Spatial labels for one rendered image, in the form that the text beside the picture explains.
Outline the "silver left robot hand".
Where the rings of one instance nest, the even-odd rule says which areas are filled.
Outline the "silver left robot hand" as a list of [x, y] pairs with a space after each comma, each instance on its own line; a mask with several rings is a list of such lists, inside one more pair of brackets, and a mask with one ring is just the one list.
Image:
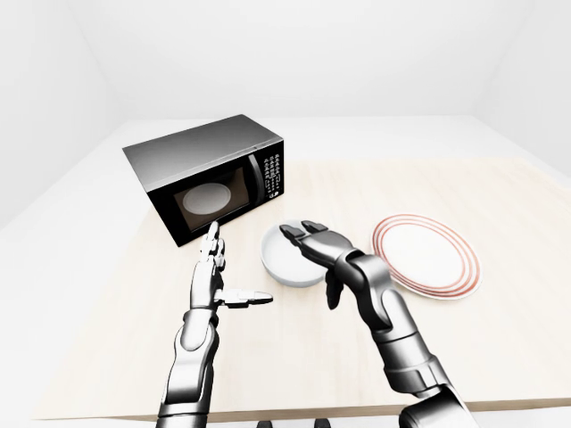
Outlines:
[[200, 245], [191, 283], [190, 308], [213, 309], [223, 305], [232, 309], [271, 303], [273, 296], [266, 292], [224, 289], [222, 272], [226, 267], [224, 240], [219, 236], [219, 223], [213, 221]]

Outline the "black and silver microwave oven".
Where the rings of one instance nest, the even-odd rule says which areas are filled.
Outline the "black and silver microwave oven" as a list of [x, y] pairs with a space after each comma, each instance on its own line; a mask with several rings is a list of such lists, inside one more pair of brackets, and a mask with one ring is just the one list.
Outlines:
[[[284, 140], [240, 114], [160, 136], [123, 150], [177, 246], [283, 194]], [[183, 207], [193, 187], [220, 183], [231, 192], [226, 207], [195, 215]]]

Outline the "white bowl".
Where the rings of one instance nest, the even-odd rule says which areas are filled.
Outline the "white bowl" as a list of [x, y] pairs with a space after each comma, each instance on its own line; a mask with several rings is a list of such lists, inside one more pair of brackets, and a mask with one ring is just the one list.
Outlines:
[[302, 228], [298, 219], [288, 219], [271, 226], [261, 238], [261, 262], [279, 283], [296, 288], [310, 287], [325, 279], [326, 269], [305, 259], [279, 229], [280, 225]]

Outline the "silver and black right robot hand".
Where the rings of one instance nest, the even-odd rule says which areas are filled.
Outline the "silver and black right robot hand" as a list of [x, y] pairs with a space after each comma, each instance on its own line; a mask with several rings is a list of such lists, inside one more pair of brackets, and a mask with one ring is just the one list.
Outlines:
[[346, 237], [320, 223], [303, 220], [301, 225], [296, 227], [283, 224], [279, 230], [292, 245], [300, 249], [305, 259], [327, 270], [327, 305], [330, 309], [335, 309], [343, 290], [343, 282], [335, 273], [335, 264], [346, 251], [353, 249], [353, 245]]

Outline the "white plate with red rings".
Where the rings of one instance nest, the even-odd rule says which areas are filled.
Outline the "white plate with red rings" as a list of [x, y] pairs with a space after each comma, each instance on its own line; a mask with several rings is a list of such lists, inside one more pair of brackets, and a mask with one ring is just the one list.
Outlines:
[[428, 298], [466, 298], [483, 281], [475, 248], [451, 227], [426, 216], [382, 219], [373, 229], [371, 247], [397, 284]]

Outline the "round glass microwave turntable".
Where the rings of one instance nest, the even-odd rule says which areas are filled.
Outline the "round glass microwave turntable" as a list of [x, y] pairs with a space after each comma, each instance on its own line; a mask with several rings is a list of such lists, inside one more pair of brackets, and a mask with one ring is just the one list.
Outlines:
[[188, 190], [183, 207], [195, 215], [209, 215], [222, 210], [231, 199], [230, 190], [220, 183], [206, 183]]

